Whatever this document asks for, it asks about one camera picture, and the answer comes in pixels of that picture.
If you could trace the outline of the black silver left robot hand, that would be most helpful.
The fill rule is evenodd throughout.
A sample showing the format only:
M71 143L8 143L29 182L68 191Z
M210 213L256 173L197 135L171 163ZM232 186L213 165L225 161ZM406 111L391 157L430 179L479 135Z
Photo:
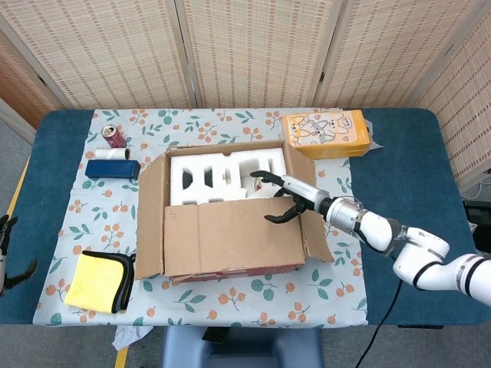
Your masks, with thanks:
M10 242L10 235L12 227L18 221L16 216L11 217L9 214L5 214L1 217L1 294L4 294L6 290L10 290L28 280L35 272L38 259L34 259L30 262L28 268L23 273L16 276L9 277L6 271L6 261L8 254L8 245Z

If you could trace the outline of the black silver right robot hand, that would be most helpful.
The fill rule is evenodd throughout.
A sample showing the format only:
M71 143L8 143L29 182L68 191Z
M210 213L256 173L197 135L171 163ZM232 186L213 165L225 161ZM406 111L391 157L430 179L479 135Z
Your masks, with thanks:
M272 183L279 187L274 195L275 198L289 195L293 198L295 205L283 215L265 215L264 218L275 224L289 222L297 215L306 210L317 212L327 221L327 214L334 200L323 189L311 186L306 182L296 179L293 176L277 176L265 170L257 170L250 173L253 178L260 178L263 183Z

